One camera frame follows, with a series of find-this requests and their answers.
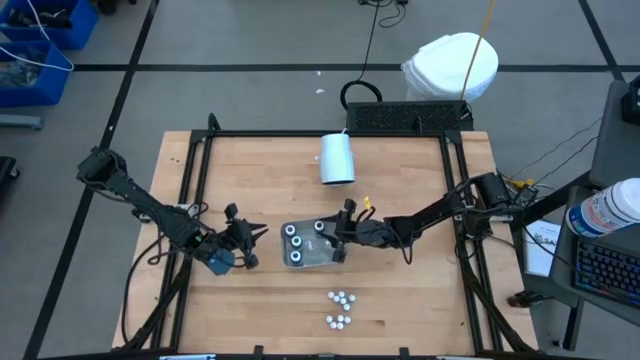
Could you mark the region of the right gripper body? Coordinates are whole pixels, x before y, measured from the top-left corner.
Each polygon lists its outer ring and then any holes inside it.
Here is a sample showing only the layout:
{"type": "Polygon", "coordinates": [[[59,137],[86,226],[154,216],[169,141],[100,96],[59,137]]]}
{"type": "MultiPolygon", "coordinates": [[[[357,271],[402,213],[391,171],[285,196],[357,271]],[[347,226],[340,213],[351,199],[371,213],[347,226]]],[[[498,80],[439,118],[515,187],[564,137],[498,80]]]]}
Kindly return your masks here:
{"type": "Polygon", "coordinates": [[[345,261],[348,243],[384,249],[390,247],[394,240],[387,223],[372,219],[376,212],[374,206],[370,210],[365,208],[356,219],[353,219],[355,210],[356,202],[347,198],[343,209],[338,212],[346,216],[346,224],[343,228],[334,227],[333,230],[333,236],[341,241],[341,244],[334,248],[333,252],[333,261],[336,263],[345,261]]]}

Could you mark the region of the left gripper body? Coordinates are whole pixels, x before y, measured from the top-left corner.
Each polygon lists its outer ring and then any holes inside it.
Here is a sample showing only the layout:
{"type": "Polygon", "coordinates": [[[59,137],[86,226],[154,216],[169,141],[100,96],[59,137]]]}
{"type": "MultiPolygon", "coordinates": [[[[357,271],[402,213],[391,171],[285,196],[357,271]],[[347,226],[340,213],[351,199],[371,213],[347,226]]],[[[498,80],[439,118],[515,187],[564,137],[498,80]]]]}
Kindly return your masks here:
{"type": "Polygon", "coordinates": [[[240,250],[243,254],[244,266],[247,269],[252,269],[258,266],[258,257],[253,253],[255,245],[251,245],[251,231],[246,219],[238,218],[238,208],[235,203],[231,203],[226,206],[224,210],[226,216],[227,229],[224,231],[225,236],[235,248],[240,250]]]}

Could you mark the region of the grey plastic bin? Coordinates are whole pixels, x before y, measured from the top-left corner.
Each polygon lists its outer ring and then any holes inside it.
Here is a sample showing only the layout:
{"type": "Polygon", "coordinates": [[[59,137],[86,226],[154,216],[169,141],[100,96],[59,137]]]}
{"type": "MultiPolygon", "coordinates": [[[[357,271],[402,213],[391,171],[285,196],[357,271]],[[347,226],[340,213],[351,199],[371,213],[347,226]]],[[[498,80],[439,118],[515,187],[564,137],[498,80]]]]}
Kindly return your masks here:
{"type": "Polygon", "coordinates": [[[281,226],[281,250],[282,260],[285,266],[289,268],[309,268],[325,265],[338,264],[333,261],[334,248],[327,239],[328,235],[333,236],[334,223],[324,223],[325,229],[323,232],[316,232],[314,230],[314,223],[321,219],[308,219],[301,221],[288,222],[281,226]],[[302,239],[302,246],[300,248],[294,248],[291,244],[291,238],[285,233],[285,227],[292,224],[296,228],[296,234],[294,236],[300,236],[302,239]],[[290,259],[290,254],[293,251],[299,251],[302,255],[301,261],[294,263],[290,259]]]}

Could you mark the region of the black perforated computer case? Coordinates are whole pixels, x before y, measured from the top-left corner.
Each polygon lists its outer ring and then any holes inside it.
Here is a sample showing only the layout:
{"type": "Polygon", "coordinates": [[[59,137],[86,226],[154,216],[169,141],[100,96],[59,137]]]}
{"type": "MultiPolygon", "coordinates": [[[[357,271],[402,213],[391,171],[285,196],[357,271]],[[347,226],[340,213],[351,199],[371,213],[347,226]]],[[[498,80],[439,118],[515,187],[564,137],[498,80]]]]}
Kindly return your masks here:
{"type": "Polygon", "coordinates": [[[362,131],[473,131],[464,101],[354,102],[347,105],[347,127],[362,131]]]}

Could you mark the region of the white printed paper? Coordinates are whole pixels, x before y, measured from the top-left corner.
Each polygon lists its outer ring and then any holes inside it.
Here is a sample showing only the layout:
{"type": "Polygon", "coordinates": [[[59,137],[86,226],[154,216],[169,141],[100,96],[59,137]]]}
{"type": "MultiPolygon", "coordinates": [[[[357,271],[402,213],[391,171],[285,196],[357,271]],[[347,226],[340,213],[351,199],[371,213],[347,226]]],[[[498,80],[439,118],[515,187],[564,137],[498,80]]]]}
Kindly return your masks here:
{"type": "Polygon", "coordinates": [[[552,253],[556,250],[561,226],[544,220],[538,220],[526,227],[524,260],[525,273],[548,277],[553,262],[552,253]]]}

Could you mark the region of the white lined trash can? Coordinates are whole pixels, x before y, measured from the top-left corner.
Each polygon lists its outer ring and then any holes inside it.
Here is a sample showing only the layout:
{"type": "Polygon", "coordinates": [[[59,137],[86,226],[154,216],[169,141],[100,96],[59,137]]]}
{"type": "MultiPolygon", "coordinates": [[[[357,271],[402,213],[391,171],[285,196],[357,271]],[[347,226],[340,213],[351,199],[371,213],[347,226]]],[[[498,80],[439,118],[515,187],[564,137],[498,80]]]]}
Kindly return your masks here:
{"type": "Polygon", "coordinates": [[[499,57],[479,35],[461,32],[444,35],[422,46],[401,65],[408,101],[464,100],[481,97],[496,77],[499,57]]]}

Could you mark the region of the grey desk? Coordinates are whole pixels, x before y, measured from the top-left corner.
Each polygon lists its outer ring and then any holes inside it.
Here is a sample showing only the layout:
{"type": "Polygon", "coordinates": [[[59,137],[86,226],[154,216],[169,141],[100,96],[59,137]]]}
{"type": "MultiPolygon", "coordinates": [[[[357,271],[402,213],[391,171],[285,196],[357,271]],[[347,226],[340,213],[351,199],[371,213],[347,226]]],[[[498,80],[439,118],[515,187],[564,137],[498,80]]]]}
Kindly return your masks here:
{"type": "Polygon", "coordinates": [[[600,239],[587,239],[579,238],[567,228],[565,223],[562,223],[555,258],[549,275],[552,284],[560,292],[559,295],[556,295],[557,299],[562,296],[568,296],[570,306],[573,306],[578,300],[583,300],[640,327],[640,305],[623,304],[621,299],[616,296],[601,296],[595,291],[578,289],[573,286],[575,273],[572,266],[575,265],[575,257],[578,253],[578,243],[580,241],[599,245],[640,259],[640,225],[615,232],[600,239]]]}
{"type": "Polygon", "coordinates": [[[590,182],[606,188],[629,178],[640,178],[640,125],[622,118],[622,98],[630,85],[613,81],[608,89],[596,148],[589,171],[590,182]]]}

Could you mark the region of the white wipes canister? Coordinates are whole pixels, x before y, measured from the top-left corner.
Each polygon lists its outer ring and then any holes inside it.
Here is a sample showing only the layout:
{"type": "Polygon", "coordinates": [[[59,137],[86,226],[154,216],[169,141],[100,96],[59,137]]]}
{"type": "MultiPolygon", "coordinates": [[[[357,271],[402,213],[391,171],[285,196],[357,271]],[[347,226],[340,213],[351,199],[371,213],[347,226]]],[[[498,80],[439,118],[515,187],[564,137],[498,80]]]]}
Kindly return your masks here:
{"type": "Polygon", "coordinates": [[[565,215],[576,235],[598,238],[640,224],[640,178],[619,181],[595,193],[565,215]]]}

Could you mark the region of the backlit black keyboard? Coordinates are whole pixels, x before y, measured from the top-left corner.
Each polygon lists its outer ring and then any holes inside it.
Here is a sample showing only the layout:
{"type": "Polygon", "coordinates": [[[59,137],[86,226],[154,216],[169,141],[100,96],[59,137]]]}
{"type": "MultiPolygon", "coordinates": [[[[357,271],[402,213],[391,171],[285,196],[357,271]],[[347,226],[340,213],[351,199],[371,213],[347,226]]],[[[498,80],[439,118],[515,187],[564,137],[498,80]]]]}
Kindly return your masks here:
{"type": "Polygon", "coordinates": [[[640,308],[640,257],[577,240],[572,287],[640,308]]]}

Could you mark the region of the grey metal bar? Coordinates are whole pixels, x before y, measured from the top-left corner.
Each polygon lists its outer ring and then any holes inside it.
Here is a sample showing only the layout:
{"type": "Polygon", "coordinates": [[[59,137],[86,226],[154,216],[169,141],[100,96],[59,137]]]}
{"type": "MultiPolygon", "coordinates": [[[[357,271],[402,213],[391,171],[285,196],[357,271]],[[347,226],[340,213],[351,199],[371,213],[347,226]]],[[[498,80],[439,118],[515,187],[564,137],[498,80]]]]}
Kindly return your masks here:
{"type": "Polygon", "coordinates": [[[20,127],[40,130],[43,128],[43,121],[39,116],[0,114],[0,127],[20,127]]]}

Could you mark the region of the blue storage bin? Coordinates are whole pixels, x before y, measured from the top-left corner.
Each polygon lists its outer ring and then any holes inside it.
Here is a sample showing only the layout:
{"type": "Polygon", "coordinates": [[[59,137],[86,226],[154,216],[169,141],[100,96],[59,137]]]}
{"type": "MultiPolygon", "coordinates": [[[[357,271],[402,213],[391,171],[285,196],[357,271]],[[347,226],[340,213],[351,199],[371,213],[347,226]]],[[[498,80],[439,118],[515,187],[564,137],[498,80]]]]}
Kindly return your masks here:
{"type": "Polygon", "coordinates": [[[0,108],[57,104],[73,69],[52,42],[0,43],[0,108]]]}
{"type": "Polygon", "coordinates": [[[47,40],[61,50],[83,49],[97,21],[89,0],[8,0],[0,6],[0,33],[9,40],[47,40]]]}

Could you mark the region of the black desktop device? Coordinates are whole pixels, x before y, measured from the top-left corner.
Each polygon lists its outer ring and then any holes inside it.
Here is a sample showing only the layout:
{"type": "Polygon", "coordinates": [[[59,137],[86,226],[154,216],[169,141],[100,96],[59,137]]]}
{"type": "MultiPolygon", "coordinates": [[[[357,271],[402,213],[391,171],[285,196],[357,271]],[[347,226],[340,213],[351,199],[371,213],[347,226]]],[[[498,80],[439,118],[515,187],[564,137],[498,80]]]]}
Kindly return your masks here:
{"type": "Polygon", "coordinates": [[[640,75],[629,83],[628,92],[621,99],[622,119],[640,126],[640,75]]]}

